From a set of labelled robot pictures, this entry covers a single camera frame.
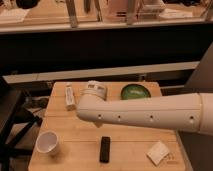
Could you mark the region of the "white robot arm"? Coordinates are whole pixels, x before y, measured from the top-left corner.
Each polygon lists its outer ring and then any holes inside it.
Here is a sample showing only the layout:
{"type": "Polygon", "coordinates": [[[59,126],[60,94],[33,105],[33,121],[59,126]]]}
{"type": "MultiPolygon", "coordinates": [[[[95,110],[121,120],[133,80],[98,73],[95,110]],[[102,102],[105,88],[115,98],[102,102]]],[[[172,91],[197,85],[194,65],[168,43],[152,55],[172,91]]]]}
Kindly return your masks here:
{"type": "Polygon", "coordinates": [[[77,105],[81,120],[213,135],[213,93],[107,101],[107,86],[89,81],[77,105]]]}

